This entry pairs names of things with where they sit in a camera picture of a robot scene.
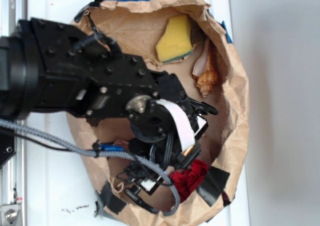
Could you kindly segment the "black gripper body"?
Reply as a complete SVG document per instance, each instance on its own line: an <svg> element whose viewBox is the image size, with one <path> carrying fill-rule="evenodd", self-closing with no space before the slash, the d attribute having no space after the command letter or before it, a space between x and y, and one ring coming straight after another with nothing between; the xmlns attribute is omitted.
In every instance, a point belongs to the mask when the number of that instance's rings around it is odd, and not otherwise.
<svg viewBox="0 0 320 226"><path fill-rule="evenodd" d="M140 94L126 104L130 126L137 139L156 145L152 161L156 157L176 161L179 153L200 146L199 139L208 128L204 116L218 112L188 97L175 74L153 71L151 78L155 82L151 94Z"/></svg>

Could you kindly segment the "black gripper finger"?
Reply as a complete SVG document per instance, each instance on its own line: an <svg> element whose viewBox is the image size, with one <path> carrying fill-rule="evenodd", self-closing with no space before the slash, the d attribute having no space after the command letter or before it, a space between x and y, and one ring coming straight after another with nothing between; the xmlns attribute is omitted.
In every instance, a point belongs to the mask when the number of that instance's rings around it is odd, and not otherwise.
<svg viewBox="0 0 320 226"><path fill-rule="evenodd" d="M125 189L131 189L134 193L144 191L153 194L159 186L170 187L172 182L167 182L160 174L143 165L139 161L129 162L116 174L116 179L123 183Z"/></svg>
<svg viewBox="0 0 320 226"><path fill-rule="evenodd" d="M201 154L200 146L189 147L176 157L176 169L187 169L191 163Z"/></svg>

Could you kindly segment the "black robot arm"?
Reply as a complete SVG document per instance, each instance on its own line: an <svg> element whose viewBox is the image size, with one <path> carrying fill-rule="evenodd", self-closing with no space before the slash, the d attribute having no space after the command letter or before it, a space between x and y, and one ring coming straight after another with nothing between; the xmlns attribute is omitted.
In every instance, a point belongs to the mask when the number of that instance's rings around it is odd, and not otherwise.
<svg viewBox="0 0 320 226"><path fill-rule="evenodd" d="M33 18L0 42L1 126L32 112L65 111L92 125L127 118L135 158L182 170L201 154L205 115L217 110L189 98L175 74L123 53L112 38Z"/></svg>

